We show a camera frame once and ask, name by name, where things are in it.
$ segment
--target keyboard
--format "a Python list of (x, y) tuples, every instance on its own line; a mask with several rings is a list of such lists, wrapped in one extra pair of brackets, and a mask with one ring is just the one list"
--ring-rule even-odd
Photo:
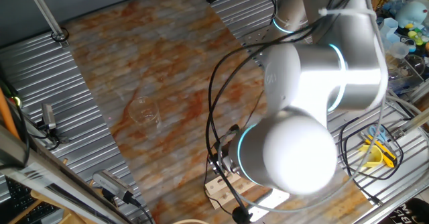
[[(13, 203), (13, 211), (15, 216), (19, 215), (22, 211), (26, 210), (32, 205), (36, 199), (34, 199), (30, 192), (30, 188), (6, 177), (7, 188), (11, 195)], [(23, 217), (18, 224), (34, 224), (39, 223), (44, 217), (54, 213), (58, 210), (58, 207), (49, 205), (48, 203), (41, 203), (36, 208), (31, 210), (25, 217)]]

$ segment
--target marble tabletop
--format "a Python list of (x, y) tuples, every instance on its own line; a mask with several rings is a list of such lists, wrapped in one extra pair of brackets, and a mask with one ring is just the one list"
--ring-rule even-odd
[[(131, 0), (65, 26), (75, 62), (156, 223), (189, 218), (234, 223), (230, 216), (213, 209), (202, 183), (208, 80), (215, 64), (240, 47), (210, 5), (205, 0)], [(236, 54), (223, 64), (215, 79), (215, 92), (246, 57), (246, 52)], [(262, 71), (253, 63), (245, 65), (214, 113), (219, 133), (235, 123), (243, 126), (262, 89)], [(160, 108), (162, 130), (154, 139), (139, 131), (128, 114), (132, 100), (144, 96), (155, 99)], [(265, 107), (262, 98), (251, 123), (262, 118)], [(208, 179), (213, 178), (210, 172)], [(332, 188), (345, 178), (339, 168)], [(255, 200), (265, 192), (267, 189), (255, 187), (245, 195)], [(282, 207), (301, 207), (310, 201), (297, 198)], [(232, 211), (236, 206), (231, 201), (225, 208)], [(270, 213), (263, 220), (349, 223), (370, 208), (351, 184), (320, 208), (300, 214)]]

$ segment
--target orange strap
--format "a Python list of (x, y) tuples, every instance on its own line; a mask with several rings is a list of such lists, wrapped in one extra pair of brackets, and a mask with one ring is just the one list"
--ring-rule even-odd
[(16, 130), (15, 124), (12, 119), (11, 111), (9, 110), (9, 106), (7, 106), (5, 95), (3, 91), (0, 89), (0, 112), (5, 120), (6, 128), (9, 130), (15, 137), (21, 139), (19, 137), (18, 131)]

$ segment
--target glass cup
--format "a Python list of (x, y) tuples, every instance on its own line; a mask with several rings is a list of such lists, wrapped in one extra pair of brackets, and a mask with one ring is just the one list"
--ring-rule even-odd
[(128, 114), (138, 125), (138, 130), (147, 138), (161, 132), (161, 117), (158, 104), (149, 97), (139, 97), (131, 102)]

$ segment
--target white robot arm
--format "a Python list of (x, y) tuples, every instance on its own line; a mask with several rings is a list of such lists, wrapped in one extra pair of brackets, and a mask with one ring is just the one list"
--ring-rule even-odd
[[(343, 0), (302, 2), (308, 21), (315, 22), (321, 9)], [(283, 2), (277, 16), (292, 23), (283, 25), (287, 30), (273, 24), (268, 40), (300, 27), (302, 13), (291, 5), (300, 8), (299, 0)], [(231, 141), (230, 171), (292, 194), (310, 194), (328, 184), (338, 153), (326, 114), (374, 107), (387, 88), (387, 66), (370, 9), (368, 0), (347, 0), (341, 14), (326, 16), (313, 32), (315, 44), (282, 44), (263, 52), (267, 117)]]

